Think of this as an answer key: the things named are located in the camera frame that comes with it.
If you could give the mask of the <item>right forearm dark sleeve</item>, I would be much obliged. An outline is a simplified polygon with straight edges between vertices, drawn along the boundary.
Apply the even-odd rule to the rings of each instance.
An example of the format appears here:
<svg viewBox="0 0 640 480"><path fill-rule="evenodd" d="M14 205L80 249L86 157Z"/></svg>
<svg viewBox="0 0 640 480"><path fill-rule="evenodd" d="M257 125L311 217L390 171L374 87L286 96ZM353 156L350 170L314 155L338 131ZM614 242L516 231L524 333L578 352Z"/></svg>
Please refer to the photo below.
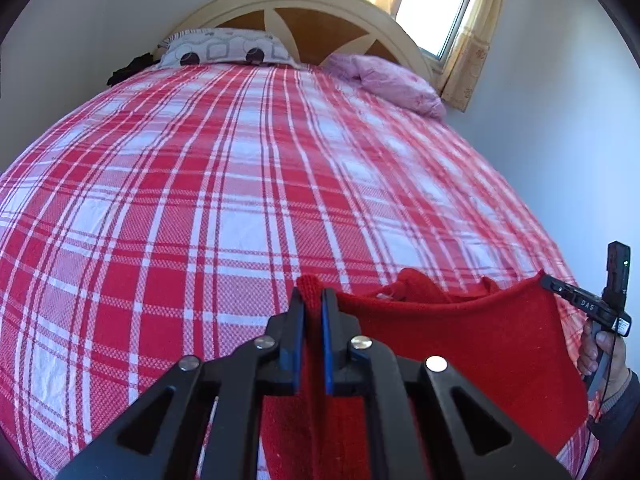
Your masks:
<svg viewBox="0 0 640 480"><path fill-rule="evenodd" d="M614 403L590 426L599 449L586 479L639 478L639 379L631 372Z"/></svg>

